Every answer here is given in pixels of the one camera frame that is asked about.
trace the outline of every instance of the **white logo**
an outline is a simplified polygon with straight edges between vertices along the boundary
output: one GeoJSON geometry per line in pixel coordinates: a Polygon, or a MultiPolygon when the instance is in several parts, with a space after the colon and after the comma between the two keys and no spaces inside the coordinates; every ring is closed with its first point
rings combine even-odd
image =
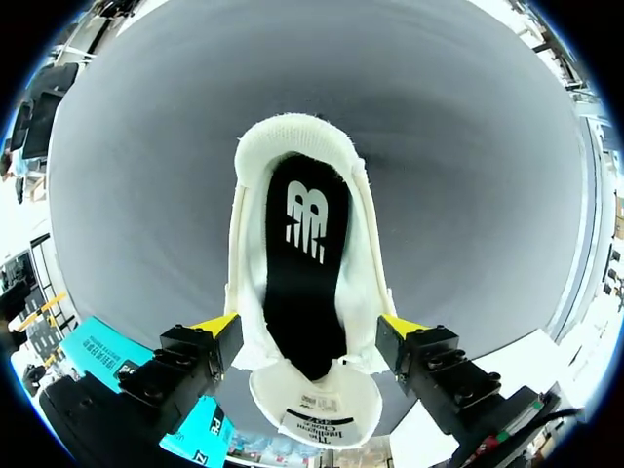
{"type": "Polygon", "coordinates": [[[293,180],[289,184],[287,214],[296,221],[294,226],[286,226],[286,242],[301,248],[305,253],[318,258],[323,264],[325,247],[318,240],[325,237],[328,227],[328,201],[317,189],[308,191],[301,182],[293,180]]]}

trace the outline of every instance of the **label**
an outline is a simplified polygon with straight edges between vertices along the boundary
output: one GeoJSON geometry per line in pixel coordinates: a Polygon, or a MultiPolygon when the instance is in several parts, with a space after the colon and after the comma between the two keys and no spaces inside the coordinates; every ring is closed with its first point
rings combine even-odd
{"type": "Polygon", "coordinates": [[[342,419],[318,419],[286,410],[280,431],[305,441],[327,446],[352,446],[360,442],[358,427],[352,417],[342,419]]]}
{"type": "Polygon", "coordinates": [[[307,410],[328,412],[337,414],[339,412],[339,403],[337,398],[319,395],[301,395],[299,406],[307,410]]]}
{"type": "Polygon", "coordinates": [[[137,363],[133,363],[130,359],[127,359],[126,361],[124,361],[124,363],[119,367],[118,370],[116,370],[113,373],[113,377],[115,377],[117,380],[119,380],[119,374],[120,373],[135,373],[135,371],[138,369],[138,364],[137,363]]]}

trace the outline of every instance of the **insole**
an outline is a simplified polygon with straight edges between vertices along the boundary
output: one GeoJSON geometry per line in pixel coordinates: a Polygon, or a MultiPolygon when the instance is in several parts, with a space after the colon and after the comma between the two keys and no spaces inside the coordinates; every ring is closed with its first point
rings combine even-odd
{"type": "Polygon", "coordinates": [[[299,154],[279,164],[266,200],[264,320],[310,380],[346,354],[335,289],[348,219],[349,189],[331,166],[299,154]]]}

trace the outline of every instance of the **black cable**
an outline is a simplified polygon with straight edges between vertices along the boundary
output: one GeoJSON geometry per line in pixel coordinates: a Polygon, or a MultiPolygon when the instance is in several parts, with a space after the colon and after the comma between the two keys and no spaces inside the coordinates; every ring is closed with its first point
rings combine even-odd
{"type": "Polygon", "coordinates": [[[559,419],[561,417],[573,417],[578,414],[581,414],[583,411],[584,411],[583,408],[570,408],[570,409],[562,409],[561,411],[551,412],[550,414],[547,414],[544,417],[533,419],[529,424],[527,424],[518,432],[525,431],[525,433],[528,434],[534,431],[535,429],[539,429],[540,427],[545,426],[550,421],[554,421],[555,419],[559,419]]]}
{"type": "Polygon", "coordinates": [[[563,418],[563,417],[577,416],[583,411],[584,409],[579,409],[579,408],[562,409],[561,411],[555,411],[543,417],[535,418],[531,422],[529,422],[525,427],[520,429],[518,432],[511,435],[501,445],[505,445],[507,447],[513,446],[513,445],[520,445],[522,443],[522,440],[527,439],[533,431],[540,429],[541,427],[544,427],[549,422],[554,421],[556,419],[563,418]]]}

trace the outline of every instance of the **gray surface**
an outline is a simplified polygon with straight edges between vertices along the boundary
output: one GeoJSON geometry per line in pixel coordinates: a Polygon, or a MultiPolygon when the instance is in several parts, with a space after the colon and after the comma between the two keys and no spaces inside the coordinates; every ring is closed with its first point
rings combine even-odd
{"type": "MultiPolygon", "coordinates": [[[[578,233],[578,123],[464,0],[172,0],[141,19],[58,113],[52,223],[77,309],[148,346],[220,314],[237,137],[287,111],[323,114],[368,160],[400,315],[472,357],[546,325],[578,233]]],[[[383,388],[378,433],[412,403],[383,388]]],[[[268,427],[244,372],[221,393],[239,428],[268,427]]]]}

